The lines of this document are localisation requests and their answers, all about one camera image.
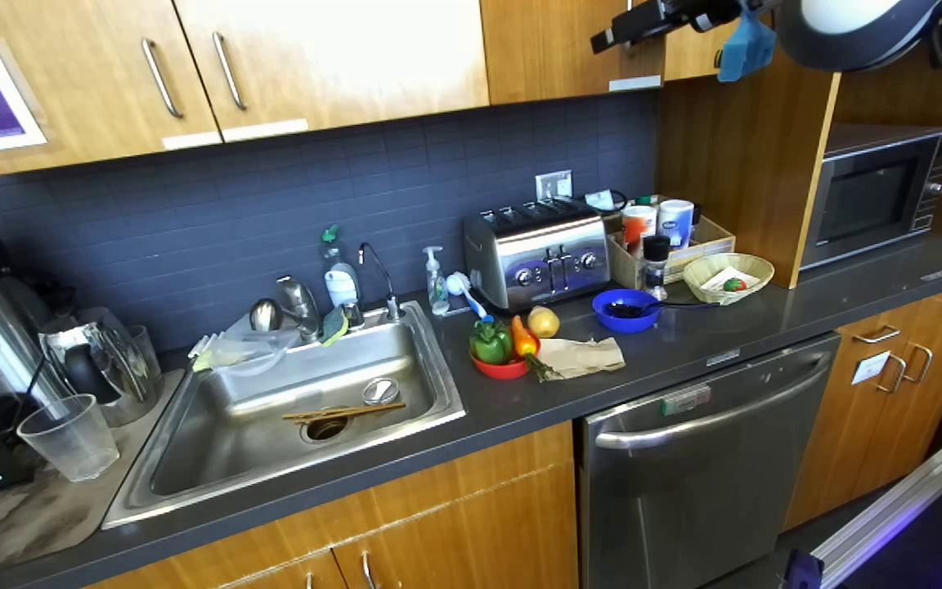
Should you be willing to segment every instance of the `dish soap bottle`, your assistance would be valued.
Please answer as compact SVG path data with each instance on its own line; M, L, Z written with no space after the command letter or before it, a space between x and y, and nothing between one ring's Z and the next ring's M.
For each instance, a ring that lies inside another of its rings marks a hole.
M331 305L338 310L357 313L359 282L357 282L353 266L343 258L339 226L320 230L320 260L324 260L324 282L331 290Z
M426 244L426 256L428 256L428 260L426 260L428 305L433 305L435 316L444 316L449 313L449 286L444 286L441 266L440 266L441 244Z

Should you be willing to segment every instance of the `dish towel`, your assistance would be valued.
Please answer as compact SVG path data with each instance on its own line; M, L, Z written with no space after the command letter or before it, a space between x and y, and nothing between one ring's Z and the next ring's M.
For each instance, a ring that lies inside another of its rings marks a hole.
M541 341L541 362L546 378L575 378L585 372L610 372L624 366L624 354L614 336L604 341Z

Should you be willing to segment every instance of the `toaster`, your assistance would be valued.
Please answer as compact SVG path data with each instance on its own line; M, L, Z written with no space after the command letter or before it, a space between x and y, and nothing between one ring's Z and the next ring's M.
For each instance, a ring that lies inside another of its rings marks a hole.
M554 200L466 217L470 284L502 310L527 310L610 282L604 221L594 210Z

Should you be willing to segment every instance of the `blue bowl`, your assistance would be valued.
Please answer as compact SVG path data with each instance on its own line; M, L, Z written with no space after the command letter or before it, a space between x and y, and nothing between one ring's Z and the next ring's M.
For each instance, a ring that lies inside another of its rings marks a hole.
M613 334L643 334L660 316L660 302L634 286L610 286L593 297L594 319Z

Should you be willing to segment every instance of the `microwave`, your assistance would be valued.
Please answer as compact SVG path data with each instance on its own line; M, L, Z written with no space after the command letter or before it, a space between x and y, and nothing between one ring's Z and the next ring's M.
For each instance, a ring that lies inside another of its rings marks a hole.
M800 272L933 230L942 195L942 127L832 127Z

